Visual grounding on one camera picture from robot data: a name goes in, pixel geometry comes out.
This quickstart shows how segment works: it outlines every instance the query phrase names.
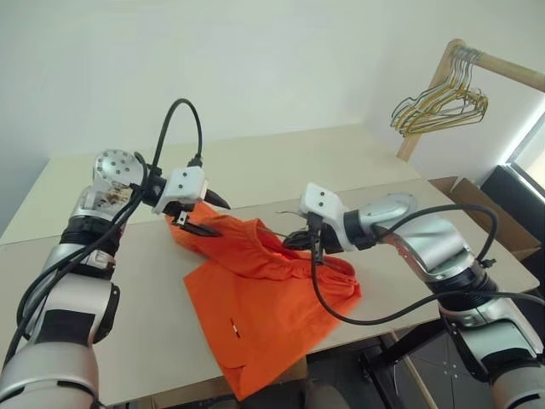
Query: window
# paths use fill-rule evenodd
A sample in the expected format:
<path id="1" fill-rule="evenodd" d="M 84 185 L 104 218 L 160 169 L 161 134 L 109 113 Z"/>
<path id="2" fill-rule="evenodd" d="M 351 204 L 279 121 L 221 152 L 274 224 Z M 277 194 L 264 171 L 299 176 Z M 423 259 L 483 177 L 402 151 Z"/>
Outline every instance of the window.
<path id="1" fill-rule="evenodd" d="M 545 113 L 514 150 L 507 166 L 545 197 Z"/>

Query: cardboard box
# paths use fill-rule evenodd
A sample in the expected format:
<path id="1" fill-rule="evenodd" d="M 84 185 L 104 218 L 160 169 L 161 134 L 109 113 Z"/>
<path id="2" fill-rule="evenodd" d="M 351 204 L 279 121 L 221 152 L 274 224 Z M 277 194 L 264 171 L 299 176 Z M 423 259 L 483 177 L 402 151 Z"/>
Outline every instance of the cardboard box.
<path id="1" fill-rule="evenodd" d="M 541 242 L 520 226 L 511 215 L 496 204 L 488 195 L 466 178 L 458 181 L 457 176 L 443 177 L 429 181 L 439 191 L 459 205 L 482 205 L 493 209 L 498 216 L 496 240 L 508 249 L 518 260 L 524 260 L 541 248 Z M 466 213 L 484 230 L 490 231 L 491 221 L 482 212 L 467 210 Z"/>

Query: silver robot arm segment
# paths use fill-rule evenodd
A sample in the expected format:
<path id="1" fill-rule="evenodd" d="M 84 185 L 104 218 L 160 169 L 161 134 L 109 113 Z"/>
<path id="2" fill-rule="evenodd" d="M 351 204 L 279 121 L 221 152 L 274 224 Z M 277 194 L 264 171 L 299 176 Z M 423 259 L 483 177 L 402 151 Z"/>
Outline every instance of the silver robot arm segment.
<path id="1" fill-rule="evenodd" d="M 66 256 L 95 242 L 112 226 L 114 216 L 142 189 L 143 164 L 123 150 L 106 150 L 95 161 L 93 184 L 84 189 L 60 243 L 49 254 L 43 271 Z M 191 233 L 218 235 L 191 224 L 188 213 L 199 201 L 227 207 L 200 166 L 172 170 L 168 180 L 160 171 L 148 176 L 143 202 L 157 214 Z M 99 408 L 98 368 L 93 344 L 113 326 L 120 290 L 110 279 L 124 226 L 63 277 L 42 302 L 26 327 L 28 342 L 3 368 L 0 408 Z M 50 282 L 45 279 L 30 294 L 26 307 Z"/>
<path id="2" fill-rule="evenodd" d="M 326 253 L 393 245 L 433 293 L 497 291 L 468 244 L 446 219 L 430 214 L 388 229 L 416 211 L 416 199 L 393 193 L 349 210 L 332 192 L 309 183 L 301 213 L 323 219 L 320 242 Z M 445 297 L 439 312 L 465 366 L 488 382 L 498 409 L 545 406 L 543 344 L 531 324 L 507 298 Z"/>

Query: black cable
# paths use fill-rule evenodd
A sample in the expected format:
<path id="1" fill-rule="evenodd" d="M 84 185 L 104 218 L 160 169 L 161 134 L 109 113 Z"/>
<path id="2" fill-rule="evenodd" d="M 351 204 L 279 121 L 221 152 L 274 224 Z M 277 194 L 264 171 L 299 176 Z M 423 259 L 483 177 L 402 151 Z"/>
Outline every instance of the black cable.
<path id="1" fill-rule="evenodd" d="M 325 310 L 333 315 L 335 318 L 347 322 L 348 324 L 353 325 L 380 325 L 384 324 L 386 322 L 395 320 L 403 315 L 406 315 L 415 309 L 421 307 L 422 305 L 425 305 L 431 301 L 439 300 L 441 298 L 445 297 L 452 297 L 452 296 L 482 296 L 482 297 L 488 297 L 488 298 L 511 298 L 511 299 L 520 299 L 520 300 L 526 300 L 526 301 L 533 301 L 537 302 L 538 304 L 545 307 L 545 300 L 542 300 L 539 297 L 531 296 L 529 294 L 520 294 L 518 292 L 488 292 L 488 291 L 446 291 L 438 294 L 432 294 L 431 296 L 424 297 L 423 299 L 412 303 L 410 306 L 405 307 L 401 310 L 399 310 L 396 313 L 387 315 L 386 317 L 378 318 L 375 320 L 354 320 L 352 318 L 348 318 L 344 315 L 341 315 L 337 313 L 330 305 L 324 300 L 324 297 L 322 296 L 322 293 L 320 292 L 319 285 L 318 285 L 318 272 L 316 269 L 316 255 L 317 255 L 317 249 L 316 249 L 316 242 L 317 242 L 317 234 L 311 233 L 311 276 L 313 279 L 313 288 L 314 292 L 316 293 L 316 297 L 320 301 L 320 304 L 325 308 Z"/>
<path id="2" fill-rule="evenodd" d="M 448 211 L 448 210 L 475 210 L 475 211 L 481 211 L 485 213 L 491 221 L 490 231 L 488 233 L 488 237 L 486 238 L 485 244 L 483 245 L 482 250 L 477 255 L 477 261 L 482 262 L 483 258 L 485 258 L 486 253 L 492 246 L 492 243 L 494 243 L 494 238 L 497 234 L 497 215 L 496 213 L 487 207 L 479 206 L 477 204 L 445 204 L 443 206 L 434 206 L 429 207 L 427 209 L 418 210 L 414 213 L 411 213 L 407 217 L 404 217 L 399 222 L 395 223 L 393 226 L 391 226 L 386 232 L 377 234 L 378 239 L 382 239 L 385 236 L 395 232 L 398 228 L 406 224 L 407 222 L 410 222 L 411 220 L 416 219 L 420 216 L 429 215 L 432 213 L 439 213 L 440 211 Z"/>
<path id="3" fill-rule="evenodd" d="M 197 124 L 197 132 L 198 132 L 198 148 L 197 153 L 195 154 L 194 158 L 190 161 L 190 164 L 197 164 L 202 165 L 202 152 L 203 152 L 203 131 L 200 123 L 200 119 L 198 117 L 197 109 L 195 106 L 187 99 L 180 98 L 170 106 L 170 109 L 168 110 L 164 121 L 163 126 L 161 128 L 161 132 L 159 134 L 158 143 L 155 148 L 155 154 L 153 156 L 152 165 L 149 169 L 149 175 L 153 176 L 157 173 L 158 169 L 158 162 L 161 157 L 161 152 L 163 151 L 163 144 L 164 139 L 167 133 L 167 130 L 169 128 L 170 119 L 172 118 L 172 115 L 175 112 L 175 109 L 180 104 L 186 104 L 190 107 L 193 116 L 195 117 L 195 122 Z M 23 295 L 23 298 L 21 299 L 20 305 L 17 309 L 17 330 L 15 331 L 15 334 L 13 335 L 11 339 L 11 343 L 9 344 L 8 352 L 6 353 L 6 358 L 3 362 L 3 367 L 5 367 L 8 362 L 13 358 L 15 353 L 17 352 L 17 347 L 19 346 L 19 342 L 21 338 L 25 335 L 26 327 L 28 326 L 30 320 L 32 319 L 32 316 L 36 313 L 37 308 L 39 307 L 40 303 L 44 298 L 47 297 L 47 295 L 51 292 L 53 287 L 63 278 L 65 277 L 74 267 L 76 267 L 86 256 L 88 256 L 91 252 L 96 250 L 99 246 L 101 246 L 105 241 L 107 241 L 113 234 L 115 234 L 119 228 L 121 228 L 124 223 L 129 219 L 129 217 L 135 212 L 136 208 L 142 201 L 142 196 L 147 188 L 147 185 L 149 183 L 148 172 L 146 167 L 146 161 L 142 158 L 142 156 L 139 153 L 135 153 L 136 158 L 142 163 L 144 166 L 144 177 L 141 185 L 141 190 L 134 196 L 131 197 L 129 202 L 113 217 L 113 223 L 112 226 L 101 236 L 99 237 L 94 243 L 87 245 L 83 247 L 82 249 L 78 249 L 77 251 L 74 251 L 71 255 L 64 257 L 59 262 L 55 263 L 53 266 L 48 268 L 47 270 L 43 271 L 38 277 L 31 283 L 29 286 L 29 289 L 25 291 L 25 294 Z M 53 273 L 56 269 L 60 268 L 64 263 L 71 260 L 65 267 L 63 267 L 60 271 L 57 272 L 55 277 L 48 282 L 42 288 L 42 290 L 34 297 L 32 303 L 25 312 L 25 305 L 28 301 L 29 296 L 33 293 L 34 290 L 40 285 L 40 283 L 48 277 L 51 273 Z"/>
<path id="4" fill-rule="evenodd" d="M 135 152 L 135 158 L 138 159 L 138 161 L 141 163 L 141 165 L 144 168 L 144 172 L 142 175 L 142 181 L 141 181 L 141 187 L 143 187 L 146 184 L 147 181 L 147 164 L 146 160 L 142 157 L 142 155 L 138 152 Z M 112 224 L 115 224 L 119 217 L 135 202 L 136 200 L 136 194 L 134 194 L 129 202 L 112 218 Z M 37 289 L 37 287 L 44 281 L 51 273 L 58 270 L 62 266 L 64 266 L 67 262 L 69 262 L 72 258 L 75 256 L 80 255 L 83 251 L 85 251 L 85 247 L 81 247 L 80 249 L 74 251 L 73 253 L 69 254 L 68 256 L 65 256 L 49 268 L 45 269 L 43 272 L 41 272 L 32 282 L 31 284 L 26 288 L 25 293 L 23 294 L 23 297 L 19 301 L 19 306 L 17 307 L 17 325 L 20 324 L 20 322 L 23 320 L 23 315 L 25 313 L 25 306 L 28 302 L 28 298 L 31 296 L 31 294 Z"/>
<path id="5" fill-rule="evenodd" d="M 169 111 L 167 112 L 166 116 L 164 117 L 163 127 L 161 128 L 161 133 L 159 134 L 157 147 L 155 149 L 155 155 L 153 156 L 152 168 L 154 170 L 157 168 L 157 165 L 159 163 L 159 158 L 161 157 L 161 151 L 163 150 L 164 138 L 167 135 L 167 130 L 169 128 L 170 119 L 172 118 L 172 115 L 174 114 L 176 108 L 181 104 L 186 104 L 191 109 L 191 112 L 193 112 L 193 117 L 195 117 L 195 123 L 197 124 L 197 138 L 198 138 L 198 146 L 197 146 L 197 153 L 195 153 L 195 159 L 200 161 L 200 159 L 202 158 L 202 154 L 203 154 L 203 130 L 201 128 L 201 121 L 198 118 L 197 109 L 191 103 L 191 101 L 187 100 L 186 98 L 180 98 L 180 99 L 174 101 L 174 103 L 170 106 Z"/>

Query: clothes hanger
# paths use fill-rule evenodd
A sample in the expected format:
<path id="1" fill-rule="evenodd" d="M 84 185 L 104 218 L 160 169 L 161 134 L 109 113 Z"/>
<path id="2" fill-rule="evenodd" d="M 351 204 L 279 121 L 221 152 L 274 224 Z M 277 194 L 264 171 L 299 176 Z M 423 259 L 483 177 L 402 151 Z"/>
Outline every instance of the clothes hanger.
<path id="1" fill-rule="evenodd" d="M 415 99 L 405 98 L 394 109 L 391 125 L 403 134 L 410 134 L 480 122 L 488 100 L 480 90 L 469 90 L 473 63 L 479 55 L 479 51 L 472 49 L 455 50 L 449 77 Z M 458 100 L 462 100 L 463 104 L 457 107 L 449 105 Z"/>

